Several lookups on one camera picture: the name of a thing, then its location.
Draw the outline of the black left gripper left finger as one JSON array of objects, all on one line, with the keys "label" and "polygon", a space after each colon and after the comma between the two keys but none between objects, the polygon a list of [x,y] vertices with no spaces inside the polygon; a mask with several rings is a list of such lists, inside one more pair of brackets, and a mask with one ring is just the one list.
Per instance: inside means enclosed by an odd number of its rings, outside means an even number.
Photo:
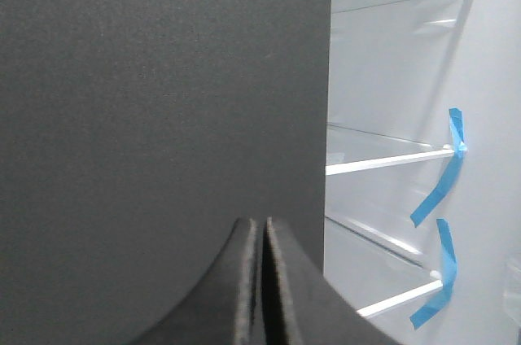
[{"label": "black left gripper left finger", "polygon": [[237,219],[187,296],[134,344],[249,344],[256,303],[257,223]]}]

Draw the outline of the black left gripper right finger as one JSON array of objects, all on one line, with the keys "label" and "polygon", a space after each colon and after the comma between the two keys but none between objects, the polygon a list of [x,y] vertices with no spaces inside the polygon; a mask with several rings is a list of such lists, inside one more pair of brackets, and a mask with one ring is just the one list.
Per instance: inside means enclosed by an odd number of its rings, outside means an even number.
[{"label": "black left gripper right finger", "polygon": [[262,316],[268,344],[396,344],[327,282],[288,223],[269,217],[263,234]]}]

